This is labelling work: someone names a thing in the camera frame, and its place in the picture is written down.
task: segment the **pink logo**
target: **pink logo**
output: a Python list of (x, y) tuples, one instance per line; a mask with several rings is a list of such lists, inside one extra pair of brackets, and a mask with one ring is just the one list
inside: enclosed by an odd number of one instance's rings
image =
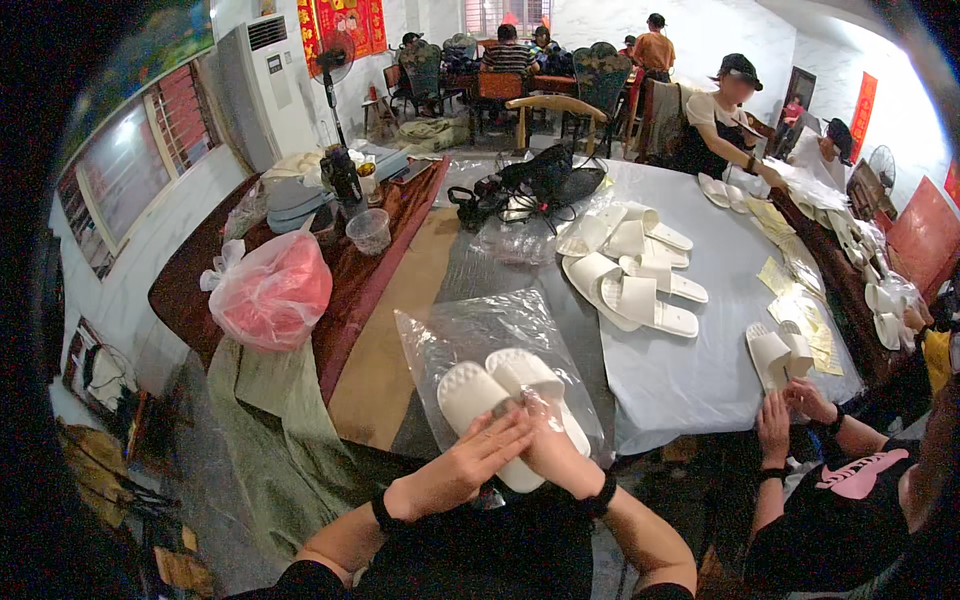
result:
[(909, 452), (903, 448), (897, 448), (853, 461), (836, 472), (830, 472), (830, 469), (824, 465), (820, 474), (823, 481), (816, 487), (818, 490), (833, 490), (851, 500), (862, 500), (874, 488), (876, 476), (879, 473), (908, 456), (910, 456)]

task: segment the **red plastic bag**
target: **red plastic bag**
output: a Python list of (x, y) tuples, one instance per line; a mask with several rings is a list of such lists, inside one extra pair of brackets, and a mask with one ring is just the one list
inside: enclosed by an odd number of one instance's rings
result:
[(310, 337), (330, 302), (333, 278), (316, 238), (291, 231), (244, 256), (243, 240), (230, 240), (216, 271), (200, 287), (210, 314), (228, 336), (262, 350), (293, 350)]

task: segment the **window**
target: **window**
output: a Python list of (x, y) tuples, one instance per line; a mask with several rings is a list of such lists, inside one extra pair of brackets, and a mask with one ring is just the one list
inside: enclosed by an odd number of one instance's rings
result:
[(550, 21), (552, 0), (464, 0), (467, 33), (479, 39), (496, 37), (496, 28), (509, 13), (516, 19), (516, 34), (533, 37), (534, 30)]
[(193, 63), (122, 107), (60, 180), (67, 222), (97, 277), (109, 273), (139, 221), (219, 143)]

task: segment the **air conditioner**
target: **air conditioner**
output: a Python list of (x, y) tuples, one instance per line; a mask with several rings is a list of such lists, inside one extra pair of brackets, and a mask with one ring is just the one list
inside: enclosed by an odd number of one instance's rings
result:
[(308, 94), (312, 105), (313, 92), (309, 84), (303, 91), (297, 84), (294, 60), (302, 50), (300, 40), (293, 41), (283, 16), (271, 15), (243, 23), (217, 42), (228, 132), (258, 173), (284, 156), (318, 149), (303, 97)]

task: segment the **red banner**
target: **red banner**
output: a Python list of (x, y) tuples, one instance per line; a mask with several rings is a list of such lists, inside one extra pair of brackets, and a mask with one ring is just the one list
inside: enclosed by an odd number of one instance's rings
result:
[(953, 203), (960, 207), (960, 169), (957, 168), (956, 158), (950, 161), (947, 180), (944, 181), (944, 189), (953, 199)]
[(863, 82), (860, 84), (860, 96), (856, 99), (856, 110), (853, 112), (853, 121), (850, 127), (850, 134), (853, 136), (853, 150), (850, 152), (850, 160), (854, 164), (860, 156), (863, 138), (867, 135), (870, 113), (874, 111), (875, 96), (876, 77), (864, 71)]
[(297, 0), (297, 17), (310, 77), (318, 73), (316, 57), (327, 32), (349, 34), (354, 59), (387, 50), (381, 0)]

